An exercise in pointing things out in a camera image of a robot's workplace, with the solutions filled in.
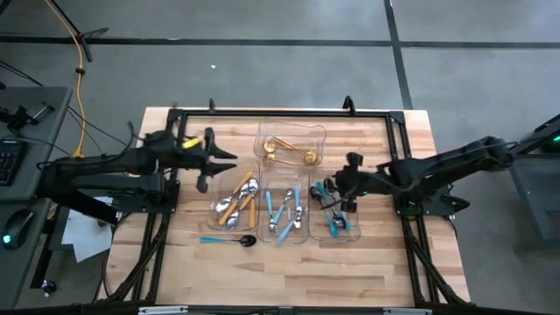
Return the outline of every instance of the blue-handled spoon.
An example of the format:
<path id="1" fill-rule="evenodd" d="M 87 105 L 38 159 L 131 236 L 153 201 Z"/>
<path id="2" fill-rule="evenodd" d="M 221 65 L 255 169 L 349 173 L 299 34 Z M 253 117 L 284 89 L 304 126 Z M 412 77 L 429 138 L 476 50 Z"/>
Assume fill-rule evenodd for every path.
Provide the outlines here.
<path id="1" fill-rule="evenodd" d="M 239 240 L 232 240 L 228 238 L 202 236 L 200 237 L 200 242 L 201 243 L 238 242 L 243 247 L 251 247 L 255 245 L 256 237 L 254 237 L 253 235 L 244 235 Z"/>

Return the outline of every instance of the white paper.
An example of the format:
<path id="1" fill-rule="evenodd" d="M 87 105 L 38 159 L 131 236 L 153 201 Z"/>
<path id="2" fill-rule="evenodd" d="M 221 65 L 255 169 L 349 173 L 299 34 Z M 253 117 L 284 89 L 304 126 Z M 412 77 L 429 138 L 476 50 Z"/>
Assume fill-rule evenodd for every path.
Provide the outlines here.
<path id="1" fill-rule="evenodd" d="M 97 200 L 110 204 L 110 197 L 95 197 Z M 97 255 L 111 248 L 113 235 L 111 226 L 100 227 L 97 220 L 91 219 L 77 211 L 70 210 L 66 228 L 62 235 L 62 244 L 72 244 L 76 262 Z"/>

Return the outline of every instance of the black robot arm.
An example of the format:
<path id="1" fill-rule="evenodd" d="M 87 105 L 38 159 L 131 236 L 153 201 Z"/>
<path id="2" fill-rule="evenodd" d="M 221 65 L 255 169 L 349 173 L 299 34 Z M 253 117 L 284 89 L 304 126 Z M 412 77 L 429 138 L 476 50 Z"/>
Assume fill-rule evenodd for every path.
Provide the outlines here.
<path id="1" fill-rule="evenodd" d="M 179 193 L 179 182 L 166 179 L 158 169 L 200 170 L 196 187 L 205 193 L 208 176 L 235 167 L 235 164 L 210 161 L 210 157 L 237 158 L 216 146 L 211 128 L 206 128 L 204 141 L 191 139 L 183 143 L 177 140 L 170 131 L 162 130 L 147 134 L 142 147 L 125 149 L 116 155 L 59 158 L 44 166 L 37 195 L 114 225 L 116 210 L 89 198 L 79 189 L 126 193 L 129 197 L 121 197 L 120 201 L 128 206 L 127 211 L 158 213 L 161 211 L 158 205 L 173 204 Z M 139 176 L 115 174 L 120 172 Z"/>
<path id="2" fill-rule="evenodd" d="M 508 144 L 487 136 L 433 157 L 379 164 L 375 172 L 359 171 L 363 156 L 350 152 L 346 155 L 348 165 L 334 175 L 334 188 L 340 194 L 341 209 L 346 212 L 355 212 L 356 197 L 368 193 L 397 195 L 407 202 L 420 203 L 434 196 L 438 189 L 475 172 L 507 169 L 514 161 Z"/>

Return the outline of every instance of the computer mouse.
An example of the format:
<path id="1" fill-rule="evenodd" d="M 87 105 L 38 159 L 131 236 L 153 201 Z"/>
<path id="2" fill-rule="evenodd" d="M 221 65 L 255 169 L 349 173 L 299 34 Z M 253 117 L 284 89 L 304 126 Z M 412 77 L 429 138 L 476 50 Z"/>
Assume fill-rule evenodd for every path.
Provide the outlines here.
<path id="1" fill-rule="evenodd" d="M 5 249 L 19 249 L 24 245 L 33 216 L 34 212 L 27 209 L 17 210 L 11 215 L 3 227 L 2 245 Z"/>

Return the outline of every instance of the keyboard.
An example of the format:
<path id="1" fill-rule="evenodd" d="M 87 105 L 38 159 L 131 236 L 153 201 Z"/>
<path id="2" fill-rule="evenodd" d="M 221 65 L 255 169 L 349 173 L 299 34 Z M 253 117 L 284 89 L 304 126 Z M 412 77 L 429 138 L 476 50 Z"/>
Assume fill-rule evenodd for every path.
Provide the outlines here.
<path id="1" fill-rule="evenodd" d="M 11 186 L 24 159 L 27 142 L 18 140 L 0 141 L 0 186 Z"/>

